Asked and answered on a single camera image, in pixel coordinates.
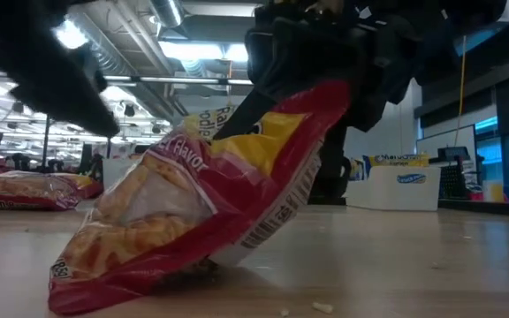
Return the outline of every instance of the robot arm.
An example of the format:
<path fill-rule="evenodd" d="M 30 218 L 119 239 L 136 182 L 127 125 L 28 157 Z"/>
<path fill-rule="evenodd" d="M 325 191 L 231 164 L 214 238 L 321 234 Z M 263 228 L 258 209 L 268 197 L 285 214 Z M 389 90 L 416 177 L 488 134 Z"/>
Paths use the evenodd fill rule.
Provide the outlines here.
<path fill-rule="evenodd" d="M 411 78 L 421 84 L 452 70 L 459 60 L 454 39 L 496 21 L 505 3 L 300 0 L 258 8 L 245 39 L 254 90 L 216 139 L 248 131 L 276 102 L 329 79 L 350 82 L 343 122 L 367 131 L 387 102 L 402 101 Z M 372 14 L 360 19 L 366 7 Z"/>
<path fill-rule="evenodd" d="M 113 136 L 119 128 L 99 92 L 106 87 L 89 47 L 67 50 L 51 32 L 68 7 L 88 0 L 0 0 L 0 70 L 33 110 Z"/>

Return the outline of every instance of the barcode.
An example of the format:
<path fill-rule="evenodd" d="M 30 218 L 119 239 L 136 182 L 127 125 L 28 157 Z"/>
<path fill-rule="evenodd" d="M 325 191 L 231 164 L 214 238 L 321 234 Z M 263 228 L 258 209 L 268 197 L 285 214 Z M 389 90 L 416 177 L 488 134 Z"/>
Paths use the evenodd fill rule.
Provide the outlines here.
<path fill-rule="evenodd" d="M 317 155 L 309 162 L 305 172 L 293 182 L 292 190 L 277 204 L 270 213 L 241 241 L 245 248 L 256 248 L 278 231 L 296 211 L 308 203 L 315 174 L 319 170 L 320 160 Z"/>
<path fill-rule="evenodd" d="M 63 258 L 57 259 L 54 265 L 50 268 L 50 272 L 54 278 L 69 278 L 72 276 Z"/>

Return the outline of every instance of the red snack bag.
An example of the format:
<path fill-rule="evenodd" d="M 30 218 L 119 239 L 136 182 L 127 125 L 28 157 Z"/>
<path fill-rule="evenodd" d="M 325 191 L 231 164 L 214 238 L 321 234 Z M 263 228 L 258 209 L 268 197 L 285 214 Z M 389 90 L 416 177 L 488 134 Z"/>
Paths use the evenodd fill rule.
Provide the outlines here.
<path fill-rule="evenodd" d="M 79 202 L 76 185 L 66 178 L 25 171 L 0 174 L 0 209 L 64 211 Z"/>
<path fill-rule="evenodd" d="M 323 83 L 223 140 L 176 128 L 96 201 L 50 269 L 50 309 L 83 314 L 243 259 L 307 203 L 348 98 L 345 82 Z"/>

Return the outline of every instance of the blue window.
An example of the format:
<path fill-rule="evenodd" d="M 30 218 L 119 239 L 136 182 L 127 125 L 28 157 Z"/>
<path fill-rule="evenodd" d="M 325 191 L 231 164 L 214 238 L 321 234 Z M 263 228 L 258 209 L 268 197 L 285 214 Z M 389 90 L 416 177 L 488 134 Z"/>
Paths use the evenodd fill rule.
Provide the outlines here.
<path fill-rule="evenodd" d="M 502 143 L 498 135 L 498 118 L 491 117 L 475 124 L 476 154 L 482 158 L 481 181 L 503 180 Z"/>

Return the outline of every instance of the office desk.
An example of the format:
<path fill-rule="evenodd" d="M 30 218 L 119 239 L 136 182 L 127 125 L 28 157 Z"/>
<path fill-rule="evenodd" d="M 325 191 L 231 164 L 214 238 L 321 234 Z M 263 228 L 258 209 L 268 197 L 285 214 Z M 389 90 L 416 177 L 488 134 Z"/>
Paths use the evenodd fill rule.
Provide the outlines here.
<path fill-rule="evenodd" d="M 49 266 L 83 211 L 0 211 L 0 318 L 53 317 Z M 85 317 L 509 317 L 509 216 L 313 206 L 213 282 Z"/>

